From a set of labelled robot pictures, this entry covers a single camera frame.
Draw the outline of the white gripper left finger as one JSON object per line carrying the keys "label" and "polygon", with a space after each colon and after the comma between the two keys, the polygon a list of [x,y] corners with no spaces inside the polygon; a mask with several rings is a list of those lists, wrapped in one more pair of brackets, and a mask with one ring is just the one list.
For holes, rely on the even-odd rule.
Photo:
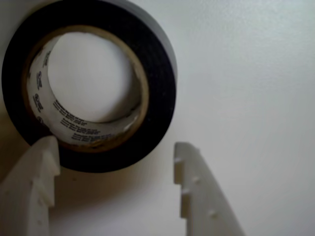
{"label": "white gripper left finger", "polygon": [[0,234],[48,236],[55,205],[55,177],[61,173],[55,136],[34,143],[0,184]]}

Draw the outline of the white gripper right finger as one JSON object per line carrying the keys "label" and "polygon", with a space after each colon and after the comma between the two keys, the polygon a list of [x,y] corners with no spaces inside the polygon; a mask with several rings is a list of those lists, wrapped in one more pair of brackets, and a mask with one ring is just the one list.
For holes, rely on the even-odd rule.
{"label": "white gripper right finger", "polygon": [[244,232],[199,149],[174,145],[174,183],[180,185],[180,217],[188,236],[242,236]]}

